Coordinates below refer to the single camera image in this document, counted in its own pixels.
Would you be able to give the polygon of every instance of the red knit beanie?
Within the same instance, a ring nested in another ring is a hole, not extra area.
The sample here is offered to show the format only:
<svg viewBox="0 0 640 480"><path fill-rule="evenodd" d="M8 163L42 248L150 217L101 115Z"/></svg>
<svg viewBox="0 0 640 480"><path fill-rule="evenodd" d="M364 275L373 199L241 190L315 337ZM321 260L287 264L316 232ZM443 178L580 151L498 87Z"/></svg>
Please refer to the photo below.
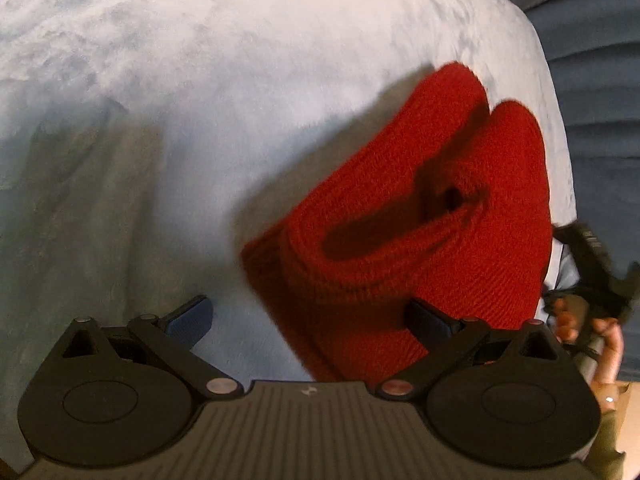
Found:
<svg viewBox="0 0 640 480"><path fill-rule="evenodd" d="M535 118L513 101L489 114L481 83L452 63L242 261L316 380L375 384L426 354L402 323L410 297L494 328L533 317L548 202Z"/></svg>

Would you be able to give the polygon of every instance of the human hand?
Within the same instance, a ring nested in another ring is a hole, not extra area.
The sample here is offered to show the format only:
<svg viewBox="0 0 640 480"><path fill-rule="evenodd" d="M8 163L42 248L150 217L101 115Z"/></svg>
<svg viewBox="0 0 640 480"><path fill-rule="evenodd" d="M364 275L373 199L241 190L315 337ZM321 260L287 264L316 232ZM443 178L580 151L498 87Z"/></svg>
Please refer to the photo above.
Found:
<svg viewBox="0 0 640 480"><path fill-rule="evenodd" d="M578 337L577 319L574 314L567 311L565 300L556 300L554 313L556 314L558 341L561 343L575 342ZM594 319L592 326L593 331L604 339L602 356L591 381L591 389L594 390L602 384L615 383L622 362L624 341L618 320L613 317Z"/></svg>

